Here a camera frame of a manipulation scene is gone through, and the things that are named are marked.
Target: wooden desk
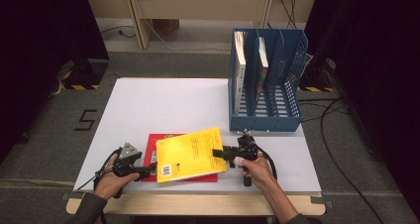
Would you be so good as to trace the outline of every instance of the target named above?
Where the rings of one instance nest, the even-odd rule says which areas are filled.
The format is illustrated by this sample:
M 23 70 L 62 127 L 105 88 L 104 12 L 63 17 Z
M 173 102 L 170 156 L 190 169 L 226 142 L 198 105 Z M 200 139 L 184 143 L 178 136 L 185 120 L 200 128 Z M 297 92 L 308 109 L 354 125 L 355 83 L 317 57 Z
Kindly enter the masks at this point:
M 222 142 L 236 146 L 240 136 L 229 131 L 228 80 L 198 78 L 120 78 L 117 80 L 74 189 L 90 179 L 105 159 L 129 142 L 146 150 L 150 133 L 189 133 L 219 127 Z M 302 127 L 294 133 L 253 134 L 273 158 L 278 181 L 297 210 L 322 215 L 321 187 Z M 254 186 L 244 187 L 241 172 L 229 168 L 217 182 L 131 182 L 120 199 L 111 199 L 106 213 L 131 215 L 272 215 Z M 90 182 L 82 191 L 92 191 Z M 70 198 L 75 213 L 80 199 Z M 244 205 L 251 202 L 252 207 Z
M 141 49 L 152 34 L 147 19 L 191 19 L 249 21 L 262 28 L 270 0 L 128 0 L 134 12 Z

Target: desk leg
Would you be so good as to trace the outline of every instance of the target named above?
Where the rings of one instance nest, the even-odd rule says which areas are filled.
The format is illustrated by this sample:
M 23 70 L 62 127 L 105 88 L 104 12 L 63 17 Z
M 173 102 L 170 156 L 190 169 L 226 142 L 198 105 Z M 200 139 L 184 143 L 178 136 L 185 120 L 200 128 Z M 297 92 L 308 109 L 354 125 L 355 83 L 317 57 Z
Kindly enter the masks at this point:
M 133 20 L 133 25 L 135 27 L 136 38 L 137 43 L 139 44 L 139 48 L 141 50 L 146 49 L 151 39 L 152 30 L 150 29 L 146 20 L 142 19 L 142 15 L 138 8 L 136 0 L 127 0 L 127 3 L 130 10 L 130 15 Z

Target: white table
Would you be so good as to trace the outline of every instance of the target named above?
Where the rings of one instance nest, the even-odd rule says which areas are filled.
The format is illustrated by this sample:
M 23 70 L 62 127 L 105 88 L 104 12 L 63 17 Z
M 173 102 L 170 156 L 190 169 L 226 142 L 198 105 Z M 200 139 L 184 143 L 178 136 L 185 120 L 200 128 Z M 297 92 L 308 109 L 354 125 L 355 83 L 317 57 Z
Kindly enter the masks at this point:
M 151 133 L 190 133 L 219 127 L 223 145 L 238 146 L 229 131 L 228 80 L 203 78 L 120 78 L 117 80 L 74 189 L 91 178 L 105 159 L 129 142 L 145 152 Z M 252 132 L 257 144 L 274 160 L 278 182 L 297 210 L 321 215 L 324 204 L 301 126 L 294 133 Z M 120 199 L 111 199 L 106 213 L 176 215 L 272 215 L 260 191 L 245 187 L 241 172 L 229 168 L 217 182 L 132 182 Z M 92 191 L 90 182 L 82 191 Z M 253 207 L 244 205 L 251 201 Z M 71 198 L 74 213 L 80 199 Z

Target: book in organizer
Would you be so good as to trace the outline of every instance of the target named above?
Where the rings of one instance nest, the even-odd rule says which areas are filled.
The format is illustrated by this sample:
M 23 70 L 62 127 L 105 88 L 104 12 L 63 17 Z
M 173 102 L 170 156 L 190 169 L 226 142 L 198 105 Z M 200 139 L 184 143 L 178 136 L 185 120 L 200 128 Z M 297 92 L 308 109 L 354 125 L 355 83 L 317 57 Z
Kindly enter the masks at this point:
M 165 138 L 171 138 L 175 136 L 180 136 L 183 134 L 162 134 L 162 133 L 155 133 L 149 134 L 148 144 L 146 146 L 146 153 L 143 166 L 148 167 L 151 163 L 157 162 L 157 141 Z M 143 178 L 142 181 L 157 181 L 157 174 L 152 172 L 149 177 Z M 217 181 L 217 173 L 210 173 L 205 174 L 197 177 L 187 178 L 183 181 L 210 181 L 215 182 Z
M 258 40 L 258 49 L 259 49 L 259 56 L 256 57 L 258 74 L 257 74 L 256 88 L 255 88 L 256 95 L 254 98 L 256 106 L 258 105 L 260 96 L 263 92 L 263 86 L 264 86 L 266 74 L 268 71 L 268 61 L 266 59 L 266 53 L 265 53 L 265 42 L 263 38 L 261 37 L 259 37 L 259 40 Z
M 244 43 L 246 39 L 246 32 L 235 32 L 235 52 L 236 52 L 236 63 L 235 63 L 235 81 L 234 81 L 234 114 L 238 115 L 241 98 L 244 88 L 246 60 L 244 53 Z
M 157 182 L 168 182 L 226 171 L 226 161 L 213 157 L 223 150 L 219 128 L 157 141 Z

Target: person's right hand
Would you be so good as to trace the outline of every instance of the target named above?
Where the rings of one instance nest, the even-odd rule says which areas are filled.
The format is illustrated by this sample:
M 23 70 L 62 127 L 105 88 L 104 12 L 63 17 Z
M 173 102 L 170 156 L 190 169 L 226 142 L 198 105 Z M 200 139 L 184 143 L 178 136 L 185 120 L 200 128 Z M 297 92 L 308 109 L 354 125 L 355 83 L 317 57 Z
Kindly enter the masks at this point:
M 253 162 L 242 158 L 240 158 L 240 160 L 242 160 L 242 166 L 248 169 L 243 170 L 242 175 L 250 175 L 253 179 L 253 184 L 257 188 L 262 189 L 269 183 L 277 183 L 272 175 L 271 168 L 263 155 L 259 155 L 259 157 Z

